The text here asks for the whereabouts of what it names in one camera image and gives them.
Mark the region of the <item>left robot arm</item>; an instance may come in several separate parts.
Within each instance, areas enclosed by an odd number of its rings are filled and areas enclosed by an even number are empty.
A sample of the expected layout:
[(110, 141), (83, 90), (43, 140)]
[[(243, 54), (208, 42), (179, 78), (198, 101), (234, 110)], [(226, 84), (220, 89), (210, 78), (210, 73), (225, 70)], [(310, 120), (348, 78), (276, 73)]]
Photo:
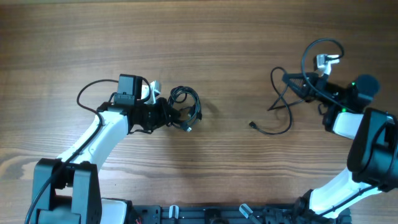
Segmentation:
[(121, 74), (118, 89), (94, 110), (95, 119), (77, 142), (55, 159), (34, 167), (32, 202), (26, 223), (139, 223), (130, 200), (103, 198), (98, 172), (127, 135), (151, 134), (179, 120), (161, 98), (158, 82)]

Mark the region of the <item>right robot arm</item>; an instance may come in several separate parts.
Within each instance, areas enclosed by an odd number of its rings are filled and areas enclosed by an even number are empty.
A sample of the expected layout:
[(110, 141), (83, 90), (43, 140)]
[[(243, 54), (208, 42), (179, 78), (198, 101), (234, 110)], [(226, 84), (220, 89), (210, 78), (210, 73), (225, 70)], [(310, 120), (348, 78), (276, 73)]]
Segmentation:
[(373, 76), (360, 75), (346, 88), (313, 72), (282, 80), (301, 99), (326, 104), (325, 129), (353, 141), (346, 168), (296, 201), (294, 223), (342, 223), (352, 204), (397, 188), (397, 117), (369, 107), (380, 89)]

